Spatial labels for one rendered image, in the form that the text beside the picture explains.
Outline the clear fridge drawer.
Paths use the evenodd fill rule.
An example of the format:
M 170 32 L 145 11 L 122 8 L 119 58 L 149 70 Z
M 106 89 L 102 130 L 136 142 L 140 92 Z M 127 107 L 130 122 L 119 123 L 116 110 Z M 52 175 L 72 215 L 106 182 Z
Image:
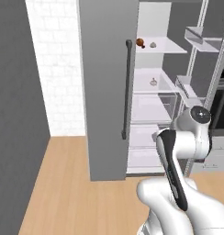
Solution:
M 129 134 L 127 173 L 163 173 L 152 135 L 157 125 L 132 125 Z
M 131 123 L 170 123 L 178 107 L 176 93 L 135 94 L 132 100 Z

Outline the white fridge shelf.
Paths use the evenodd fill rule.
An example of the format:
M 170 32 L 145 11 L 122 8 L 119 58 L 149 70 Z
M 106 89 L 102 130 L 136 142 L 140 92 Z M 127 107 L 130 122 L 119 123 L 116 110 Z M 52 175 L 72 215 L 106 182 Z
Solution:
M 140 37 L 144 40 L 145 48 L 142 49 L 136 44 L 136 52 L 138 53 L 186 53 L 186 50 L 177 45 L 167 37 Z M 150 48 L 150 44 L 155 42 L 157 47 Z
M 157 85 L 150 85 L 155 78 Z M 177 88 L 161 68 L 144 68 L 134 71 L 133 93 L 134 94 L 158 94 L 176 92 Z

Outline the clear door bin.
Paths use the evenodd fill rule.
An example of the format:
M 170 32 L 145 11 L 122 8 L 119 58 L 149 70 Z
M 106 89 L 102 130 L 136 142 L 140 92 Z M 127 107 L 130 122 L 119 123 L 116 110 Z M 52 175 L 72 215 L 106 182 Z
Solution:
M 205 27 L 187 27 L 185 39 L 198 51 L 219 52 L 222 37 Z
M 175 86 L 180 93 L 186 107 L 203 106 L 205 97 L 196 95 L 193 87 L 191 86 L 191 76 L 178 75 L 175 80 Z

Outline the white fridge interior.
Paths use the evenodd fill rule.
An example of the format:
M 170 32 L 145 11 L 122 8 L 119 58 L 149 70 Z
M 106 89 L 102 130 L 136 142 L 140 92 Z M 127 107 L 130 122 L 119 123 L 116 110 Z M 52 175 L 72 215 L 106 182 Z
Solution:
M 167 30 L 169 25 L 169 18 L 171 12 L 170 2 L 140 2 L 138 13 L 137 38 L 139 37 L 167 37 Z M 174 53 L 138 53 L 135 51 L 135 67 L 136 69 L 144 68 L 161 68 L 163 63 L 163 56 Z M 170 123 L 151 123 L 151 124 L 132 124 L 130 119 L 130 126 L 132 125 L 157 125 L 158 130 L 152 135 L 156 142 L 156 134 L 161 129 L 169 127 Z M 135 175 L 153 175 L 163 173 L 128 173 Z

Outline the black oven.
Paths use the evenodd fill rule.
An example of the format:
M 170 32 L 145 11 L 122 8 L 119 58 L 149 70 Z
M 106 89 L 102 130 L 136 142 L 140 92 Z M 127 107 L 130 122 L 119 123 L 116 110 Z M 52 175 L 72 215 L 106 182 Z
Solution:
M 210 109 L 211 123 L 210 128 L 224 129 L 224 70 L 218 82 L 218 88 Z

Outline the grey drawer front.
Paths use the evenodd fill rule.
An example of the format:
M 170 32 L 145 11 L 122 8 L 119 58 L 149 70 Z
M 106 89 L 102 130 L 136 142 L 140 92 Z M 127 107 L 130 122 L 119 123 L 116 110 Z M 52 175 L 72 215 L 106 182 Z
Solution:
M 212 150 L 204 162 L 204 168 L 224 171 L 224 137 L 212 138 Z

